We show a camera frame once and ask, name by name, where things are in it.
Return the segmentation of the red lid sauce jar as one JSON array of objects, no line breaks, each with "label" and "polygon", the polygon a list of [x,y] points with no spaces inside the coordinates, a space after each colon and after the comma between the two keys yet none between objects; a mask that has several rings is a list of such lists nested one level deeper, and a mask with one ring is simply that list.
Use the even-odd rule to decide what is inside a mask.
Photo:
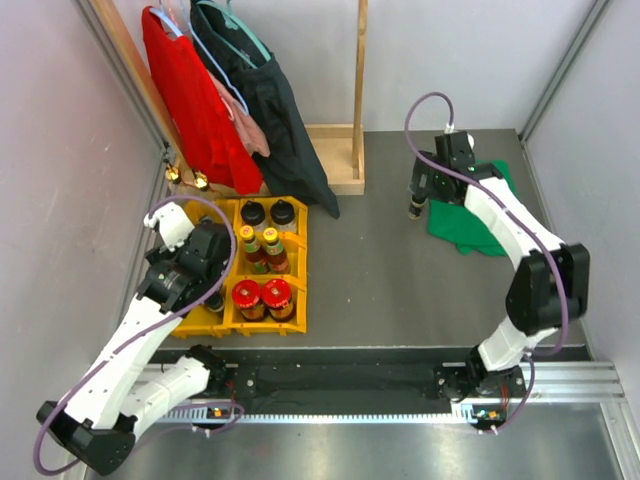
[{"label": "red lid sauce jar", "polygon": [[260,285],[251,279],[239,281],[231,292],[234,305],[242,317],[250,322],[260,322],[266,316]]},{"label": "red lid sauce jar", "polygon": [[267,281],[262,287],[262,300],[270,316],[277,322],[288,322],[295,315],[293,292],[288,282],[282,279]]}]

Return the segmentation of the wooden clothes rack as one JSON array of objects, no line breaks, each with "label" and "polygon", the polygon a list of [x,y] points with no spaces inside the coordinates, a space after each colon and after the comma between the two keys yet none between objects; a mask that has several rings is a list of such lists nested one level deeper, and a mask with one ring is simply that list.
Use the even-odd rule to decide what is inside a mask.
[{"label": "wooden clothes rack", "polygon": [[[143,58],[134,44],[120,13],[111,1],[90,1],[91,11],[115,48],[116,59],[124,66],[125,77],[133,82],[133,92],[141,96],[151,117],[151,126],[160,137],[164,158],[180,163],[182,184],[173,193],[194,193],[193,173],[183,158],[181,139]],[[365,191],[362,97],[366,52],[368,3],[358,3],[357,52],[355,65],[354,118],[350,124],[308,124],[307,133],[321,161],[328,183],[337,195],[362,195]],[[164,177],[164,164],[160,171]]]}]

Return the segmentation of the green cloth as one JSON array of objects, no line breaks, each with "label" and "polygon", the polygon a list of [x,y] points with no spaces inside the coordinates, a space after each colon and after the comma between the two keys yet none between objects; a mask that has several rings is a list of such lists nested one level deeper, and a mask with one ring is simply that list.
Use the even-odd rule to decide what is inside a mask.
[{"label": "green cloth", "polygon": [[463,206],[432,200],[427,232],[454,245],[463,255],[472,252],[489,257],[507,255],[489,229]]}]

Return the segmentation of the black garment on hanger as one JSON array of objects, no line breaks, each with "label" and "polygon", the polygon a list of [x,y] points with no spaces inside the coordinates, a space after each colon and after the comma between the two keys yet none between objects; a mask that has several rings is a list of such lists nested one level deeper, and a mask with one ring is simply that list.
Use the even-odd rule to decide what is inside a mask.
[{"label": "black garment on hanger", "polygon": [[237,89],[266,137],[270,155],[255,153],[253,158],[270,193],[318,204],[339,218],[338,200],[275,54],[244,22],[212,1],[190,3],[190,24],[205,66]]}]

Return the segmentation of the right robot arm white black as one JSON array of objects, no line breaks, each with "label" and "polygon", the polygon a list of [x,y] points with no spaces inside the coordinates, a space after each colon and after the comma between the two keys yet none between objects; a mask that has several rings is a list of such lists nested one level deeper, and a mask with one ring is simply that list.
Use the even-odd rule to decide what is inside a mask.
[{"label": "right robot arm white black", "polygon": [[465,362],[455,398],[487,396],[513,374],[521,358],[549,336],[566,335],[587,310],[590,255],[547,230],[511,191],[505,176],[479,163],[470,135],[447,127],[435,152],[418,151],[408,215],[417,219],[436,201],[459,206],[478,219],[514,268],[505,298],[506,317],[476,345]]}]

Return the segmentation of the small black cap bottle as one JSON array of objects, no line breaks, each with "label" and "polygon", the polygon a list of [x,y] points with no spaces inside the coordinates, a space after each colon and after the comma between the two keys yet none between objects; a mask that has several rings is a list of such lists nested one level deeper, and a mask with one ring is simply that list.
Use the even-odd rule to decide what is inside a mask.
[{"label": "small black cap bottle", "polygon": [[419,196],[412,195],[408,208],[408,217],[411,220],[417,220],[421,217],[424,210],[427,199]]}]

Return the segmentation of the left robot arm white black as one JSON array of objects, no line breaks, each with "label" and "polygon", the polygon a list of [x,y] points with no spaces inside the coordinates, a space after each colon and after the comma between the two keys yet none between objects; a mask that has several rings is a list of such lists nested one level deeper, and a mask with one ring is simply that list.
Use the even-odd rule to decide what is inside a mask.
[{"label": "left robot arm white black", "polygon": [[32,462],[44,476],[66,472],[41,460],[46,437],[101,475],[118,469],[140,450],[146,431],[190,397],[216,396],[227,374],[214,352],[191,348],[171,370],[134,385],[165,338],[195,308],[219,313],[220,293],[237,253],[233,220],[216,203],[193,195],[170,196],[144,217],[162,246],[148,252],[149,268],[118,328],[90,369],[60,400],[37,412],[40,429]]}]

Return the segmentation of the glass oil bottle gold spout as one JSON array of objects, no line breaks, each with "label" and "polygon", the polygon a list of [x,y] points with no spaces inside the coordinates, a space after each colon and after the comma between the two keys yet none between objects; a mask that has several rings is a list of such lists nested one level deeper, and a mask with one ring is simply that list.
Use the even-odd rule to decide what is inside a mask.
[{"label": "glass oil bottle gold spout", "polygon": [[178,160],[169,158],[163,159],[164,177],[168,183],[169,189],[175,191],[182,184],[182,173]]}]

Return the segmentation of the sauce bottle yellow cap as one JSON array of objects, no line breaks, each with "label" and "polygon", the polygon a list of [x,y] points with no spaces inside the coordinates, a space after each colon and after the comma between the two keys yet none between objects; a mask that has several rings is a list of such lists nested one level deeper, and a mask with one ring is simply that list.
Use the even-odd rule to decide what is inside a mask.
[{"label": "sauce bottle yellow cap", "polygon": [[251,272],[267,274],[270,269],[266,251],[259,242],[254,229],[249,225],[242,226],[239,230],[239,237],[245,260]]},{"label": "sauce bottle yellow cap", "polygon": [[266,228],[263,232],[263,241],[270,270],[275,274],[289,274],[291,266],[279,232],[273,227]]}]

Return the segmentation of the red shirt on hanger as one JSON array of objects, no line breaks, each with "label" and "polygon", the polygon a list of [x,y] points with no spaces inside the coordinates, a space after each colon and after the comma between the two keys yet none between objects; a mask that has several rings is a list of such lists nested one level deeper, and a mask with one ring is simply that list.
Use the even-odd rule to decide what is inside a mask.
[{"label": "red shirt on hanger", "polygon": [[141,14],[143,42],[152,79],[182,140],[188,164],[210,183],[241,195],[257,193],[263,175],[229,120],[227,110],[191,41],[174,36],[161,10]]}]

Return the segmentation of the small dark cap bottle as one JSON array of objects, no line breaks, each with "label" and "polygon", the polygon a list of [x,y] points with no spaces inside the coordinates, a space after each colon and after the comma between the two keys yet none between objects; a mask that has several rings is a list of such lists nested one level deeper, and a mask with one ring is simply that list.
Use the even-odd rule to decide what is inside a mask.
[{"label": "small dark cap bottle", "polygon": [[204,301],[203,306],[215,314],[222,315],[224,312],[224,296],[220,292],[215,292]]}]

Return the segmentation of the sauce bottle yellow cap front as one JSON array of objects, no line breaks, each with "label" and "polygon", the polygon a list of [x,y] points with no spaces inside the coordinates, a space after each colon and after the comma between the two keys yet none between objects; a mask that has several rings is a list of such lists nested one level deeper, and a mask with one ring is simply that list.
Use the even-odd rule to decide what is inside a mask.
[{"label": "sauce bottle yellow cap front", "polygon": [[239,237],[245,260],[251,272],[267,274],[270,269],[266,251],[259,242],[254,229],[249,225],[242,226],[239,230]]}]

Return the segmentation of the yellow plastic bin organizer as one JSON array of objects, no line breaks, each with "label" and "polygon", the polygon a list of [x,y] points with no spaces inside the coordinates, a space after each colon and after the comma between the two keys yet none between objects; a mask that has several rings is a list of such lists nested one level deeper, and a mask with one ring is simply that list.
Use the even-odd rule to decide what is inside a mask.
[{"label": "yellow plastic bin organizer", "polygon": [[293,209],[294,226],[283,231],[279,226],[278,240],[288,258],[288,268],[281,265],[275,271],[259,273],[251,265],[243,245],[238,246],[231,273],[221,288],[224,309],[194,308],[173,330],[179,339],[193,336],[221,338],[236,331],[244,336],[277,333],[286,336],[307,331],[307,257],[308,208],[292,197],[254,197],[218,199],[215,204],[232,222],[234,231],[244,229],[241,208],[250,202],[264,207],[266,220],[271,222],[272,206],[285,202]]}]

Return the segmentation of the black lid spice shaker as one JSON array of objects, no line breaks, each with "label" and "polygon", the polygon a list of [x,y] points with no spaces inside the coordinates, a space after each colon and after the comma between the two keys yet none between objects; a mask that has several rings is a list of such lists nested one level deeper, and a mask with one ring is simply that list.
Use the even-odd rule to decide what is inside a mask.
[{"label": "black lid spice shaker", "polygon": [[277,200],[270,208],[273,226],[279,232],[297,233],[297,220],[294,206],[286,200]]},{"label": "black lid spice shaker", "polygon": [[242,221],[251,226],[255,232],[263,232],[268,226],[264,206],[255,201],[247,201],[240,209]]}]

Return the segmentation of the red lid sauce jar front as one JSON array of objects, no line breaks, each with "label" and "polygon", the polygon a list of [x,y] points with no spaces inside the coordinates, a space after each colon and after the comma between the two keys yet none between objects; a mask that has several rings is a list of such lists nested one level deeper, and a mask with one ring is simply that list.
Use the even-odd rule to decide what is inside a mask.
[{"label": "red lid sauce jar front", "polygon": [[251,279],[239,281],[231,292],[234,305],[242,317],[250,322],[260,322],[266,316],[260,285]]}]

